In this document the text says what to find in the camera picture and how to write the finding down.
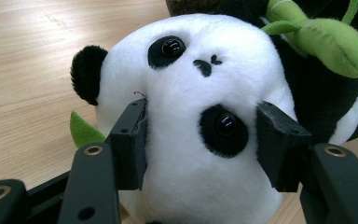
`black plastic bracket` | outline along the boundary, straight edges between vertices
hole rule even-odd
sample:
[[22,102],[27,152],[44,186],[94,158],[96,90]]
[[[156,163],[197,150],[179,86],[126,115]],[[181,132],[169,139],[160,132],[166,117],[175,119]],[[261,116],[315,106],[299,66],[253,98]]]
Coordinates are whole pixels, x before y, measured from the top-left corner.
[[116,162],[106,143],[76,152],[58,223],[120,223]]
[[358,159],[344,147],[311,149],[300,201],[308,224],[358,224]]
[[0,223],[22,223],[29,215],[27,191],[20,180],[0,180]]
[[310,133],[277,106],[257,107],[258,161],[273,188],[297,192],[299,158],[310,145]]
[[105,140],[117,157],[118,189],[142,189],[146,127],[147,101],[137,100],[127,106]]

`black nose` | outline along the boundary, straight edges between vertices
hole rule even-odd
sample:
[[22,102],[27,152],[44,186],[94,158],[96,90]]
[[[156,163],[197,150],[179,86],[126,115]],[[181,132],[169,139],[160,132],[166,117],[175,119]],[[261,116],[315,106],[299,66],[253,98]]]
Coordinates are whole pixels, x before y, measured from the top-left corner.
[[212,73],[212,67],[209,63],[203,60],[195,60],[193,64],[199,68],[204,77],[208,77]]

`white fur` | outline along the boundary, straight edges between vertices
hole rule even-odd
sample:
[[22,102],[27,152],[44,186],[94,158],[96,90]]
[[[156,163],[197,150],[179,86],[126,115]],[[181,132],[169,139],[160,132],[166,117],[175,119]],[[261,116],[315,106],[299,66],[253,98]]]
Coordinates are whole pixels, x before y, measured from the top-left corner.
[[[179,36],[186,51],[158,71],[149,46]],[[222,61],[204,77],[194,60]],[[125,106],[148,100],[147,170],[142,191],[121,191],[120,201],[139,223],[265,223],[281,194],[256,159],[255,108],[268,101],[292,118],[294,103],[278,53],[258,28],[227,16],[191,15],[147,25],[114,46],[103,62],[98,126],[108,133]],[[202,111],[220,104],[247,126],[246,148],[232,159],[202,142]]]
[[341,145],[348,141],[358,125],[358,96],[351,109],[337,122],[336,130],[329,143]]

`stuffed panda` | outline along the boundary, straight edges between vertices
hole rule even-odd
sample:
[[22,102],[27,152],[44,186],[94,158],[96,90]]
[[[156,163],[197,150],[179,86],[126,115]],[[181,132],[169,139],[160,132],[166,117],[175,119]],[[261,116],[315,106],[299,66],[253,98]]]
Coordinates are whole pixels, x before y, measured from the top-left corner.
[[109,51],[85,47],[72,80],[105,135],[127,104],[147,99],[143,189],[119,193],[137,223],[256,224],[278,208],[282,195],[257,161],[256,108],[296,115],[261,29],[224,15],[168,18]]

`wood grain surface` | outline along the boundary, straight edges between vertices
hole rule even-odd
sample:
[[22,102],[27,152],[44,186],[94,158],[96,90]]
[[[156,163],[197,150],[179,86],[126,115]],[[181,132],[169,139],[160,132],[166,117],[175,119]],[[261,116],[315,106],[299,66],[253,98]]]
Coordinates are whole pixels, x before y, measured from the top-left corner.
[[[73,56],[87,45],[110,49],[168,17],[163,0],[0,1],[0,179],[31,189],[68,171],[76,152],[71,111],[96,123],[72,90]],[[346,147],[358,155],[358,139]],[[270,223],[305,223],[297,194],[285,196]]]

